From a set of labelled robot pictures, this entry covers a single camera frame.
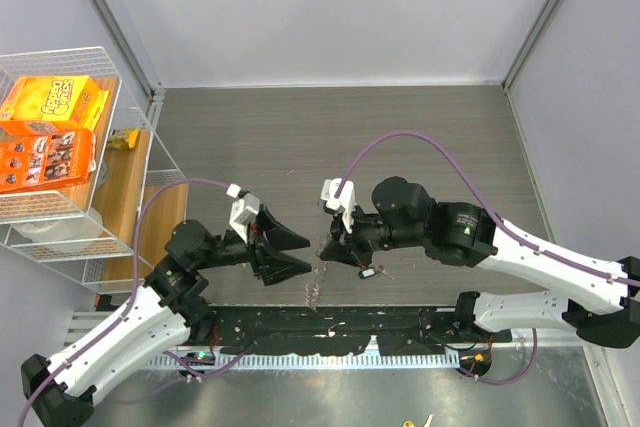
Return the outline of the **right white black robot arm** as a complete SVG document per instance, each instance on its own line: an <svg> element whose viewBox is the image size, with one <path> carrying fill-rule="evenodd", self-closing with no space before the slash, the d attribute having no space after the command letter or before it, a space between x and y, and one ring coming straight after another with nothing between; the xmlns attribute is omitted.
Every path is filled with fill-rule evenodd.
<svg viewBox="0 0 640 427"><path fill-rule="evenodd" d="M507 329L569 330L583 341L625 349L639 338L639 261L590 258L537 238L466 202L437 202L419 184L390 177L372 192L375 212L356 203L354 185L325 180L320 199L332 222L318 256L379 273L377 252L420 247L445 266L505 273L540 286L526 294L468 291L452 317L473 341Z"/></svg>

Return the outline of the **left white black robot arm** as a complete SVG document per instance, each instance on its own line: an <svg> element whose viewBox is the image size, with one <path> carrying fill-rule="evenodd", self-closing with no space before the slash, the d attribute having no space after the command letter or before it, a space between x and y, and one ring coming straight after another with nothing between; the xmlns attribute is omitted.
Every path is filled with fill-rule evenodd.
<svg viewBox="0 0 640 427"><path fill-rule="evenodd" d="M260 206L244 232L211 234L196 220L176 225L166 255L115 312L62 351L34 354L21 366L27 407L45 426L81 426L120 382L153 357L190 342L207 342L215 315L202 292L201 270L246 263L264 285L310 272L291 256L304 236Z"/></svg>

